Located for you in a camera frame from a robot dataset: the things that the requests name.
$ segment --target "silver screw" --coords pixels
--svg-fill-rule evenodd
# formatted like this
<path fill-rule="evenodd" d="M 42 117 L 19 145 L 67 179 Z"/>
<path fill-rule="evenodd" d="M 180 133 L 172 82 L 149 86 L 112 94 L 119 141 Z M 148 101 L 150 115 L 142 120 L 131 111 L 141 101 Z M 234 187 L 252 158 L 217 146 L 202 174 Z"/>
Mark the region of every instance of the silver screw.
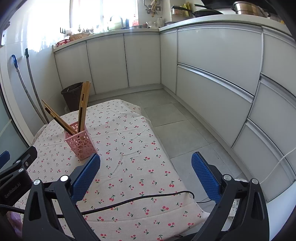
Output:
<path fill-rule="evenodd" d="M 34 185 L 38 185 L 40 183 L 40 180 L 36 179 L 33 183 L 34 183 Z"/>
<path fill-rule="evenodd" d="M 254 183 L 254 184 L 258 184 L 259 182 L 258 182 L 258 180 L 257 180 L 256 178 L 253 178 L 253 179 L 252 179 L 252 183 Z"/>
<path fill-rule="evenodd" d="M 64 175 L 64 176 L 61 176 L 60 180 L 61 180 L 62 182 L 65 182 L 65 181 L 68 180 L 68 178 L 69 178 L 68 176 Z"/>
<path fill-rule="evenodd" d="M 228 175 L 228 174 L 224 175 L 223 178 L 224 178 L 226 181 L 230 181 L 230 180 L 231 180 L 231 176 Z"/>

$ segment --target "cherry print tablecloth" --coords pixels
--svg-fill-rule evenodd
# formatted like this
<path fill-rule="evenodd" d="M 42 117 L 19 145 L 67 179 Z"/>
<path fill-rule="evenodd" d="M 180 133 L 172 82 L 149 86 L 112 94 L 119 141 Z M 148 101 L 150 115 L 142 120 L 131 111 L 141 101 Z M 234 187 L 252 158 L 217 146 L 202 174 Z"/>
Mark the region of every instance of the cherry print tablecloth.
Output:
<path fill-rule="evenodd" d="M 62 117 L 73 123 L 78 112 Z M 112 100 L 87 108 L 86 126 L 101 158 L 101 167 L 80 211 L 100 208 L 137 196 L 186 190 L 149 126 L 140 107 Z M 28 169 L 32 180 L 57 180 L 83 164 L 64 142 L 63 129 L 51 121 L 34 146 L 38 157 Z M 16 206 L 25 207 L 28 193 Z M 58 202 L 56 212 L 61 213 Z M 204 212 L 189 193 L 141 199 L 116 208 L 85 215 L 101 240 L 165 240 L 206 220 Z M 66 234 L 67 223 L 60 219 Z"/>

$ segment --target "white cabinet door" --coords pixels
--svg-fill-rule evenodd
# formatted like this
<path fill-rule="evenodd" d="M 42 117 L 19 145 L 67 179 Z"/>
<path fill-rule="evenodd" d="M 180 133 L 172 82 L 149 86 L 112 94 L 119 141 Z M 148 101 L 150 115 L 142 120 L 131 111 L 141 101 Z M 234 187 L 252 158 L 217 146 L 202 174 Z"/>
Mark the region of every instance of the white cabinet door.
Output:
<path fill-rule="evenodd" d="M 129 87 L 160 83 L 159 33 L 124 34 Z"/>
<path fill-rule="evenodd" d="M 296 43 L 286 34 L 263 27 L 264 54 L 262 73 L 296 96 Z"/>
<path fill-rule="evenodd" d="M 86 44 L 96 93 L 127 88 L 123 35 L 101 37 Z"/>
<path fill-rule="evenodd" d="M 232 146 L 246 121 L 252 95 L 221 78 L 178 65 L 177 96 Z"/>
<path fill-rule="evenodd" d="M 211 23 L 178 31 L 178 62 L 213 73 L 255 95 L 261 71 L 261 27 Z"/>
<path fill-rule="evenodd" d="M 85 42 L 56 52 L 55 58 L 63 89 L 79 82 L 92 82 Z M 93 85 L 91 85 L 89 94 L 95 94 Z"/>
<path fill-rule="evenodd" d="M 246 122 L 232 149 L 259 182 L 271 173 L 283 156 L 274 143 L 251 121 Z M 261 184 L 267 201 L 277 197 L 293 183 L 294 178 L 285 165 L 282 161 Z"/>
<path fill-rule="evenodd" d="M 295 148 L 296 97 L 265 76 L 261 77 L 249 118 L 284 155 Z M 286 159 L 296 172 L 296 151 L 290 153 Z"/>
<path fill-rule="evenodd" d="M 177 31 L 160 35 L 161 83 L 176 93 Z"/>

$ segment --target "pink plastic basket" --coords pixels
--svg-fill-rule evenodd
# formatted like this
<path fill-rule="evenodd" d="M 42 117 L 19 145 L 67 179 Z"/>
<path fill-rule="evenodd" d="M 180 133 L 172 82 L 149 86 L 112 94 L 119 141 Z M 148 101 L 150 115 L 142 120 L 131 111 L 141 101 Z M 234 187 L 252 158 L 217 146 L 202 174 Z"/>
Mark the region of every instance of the pink plastic basket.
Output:
<path fill-rule="evenodd" d="M 75 122 L 70 126 L 75 130 L 78 130 L 78 122 Z M 65 141 L 80 161 L 89 157 L 92 153 L 97 153 L 86 126 L 84 126 L 84 131 L 81 131 L 73 136 L 66 131 L 64 131 L 64 133 Z"/>

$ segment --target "chopsticks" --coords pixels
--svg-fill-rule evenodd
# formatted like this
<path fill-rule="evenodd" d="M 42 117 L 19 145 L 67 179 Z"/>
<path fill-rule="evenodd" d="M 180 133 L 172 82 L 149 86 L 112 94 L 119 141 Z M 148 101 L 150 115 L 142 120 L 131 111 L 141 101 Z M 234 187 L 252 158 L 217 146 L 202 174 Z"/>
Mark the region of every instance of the chopsticks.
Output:
<path fill-rule="evenodd" d="M 66 132 L 68 132 L 70 135 L 75 135 L 78 132 L 74 130 L 71 126 L 69 126 L 56 112 L 53 111 L 53 109 L 46 104 L 44 100 L 42 102 L 45 105 L 45 110 L 53 117 L 53 119 L 62 127 L 65 129 Z"/>
<path fill-rule="evenodd" d="M 87 102 L 89 100 L 90 82 L 86 81 L 82 84 L 82 90 L 79 102 L 78 112 L 78 132 L 84 131 Z"/>

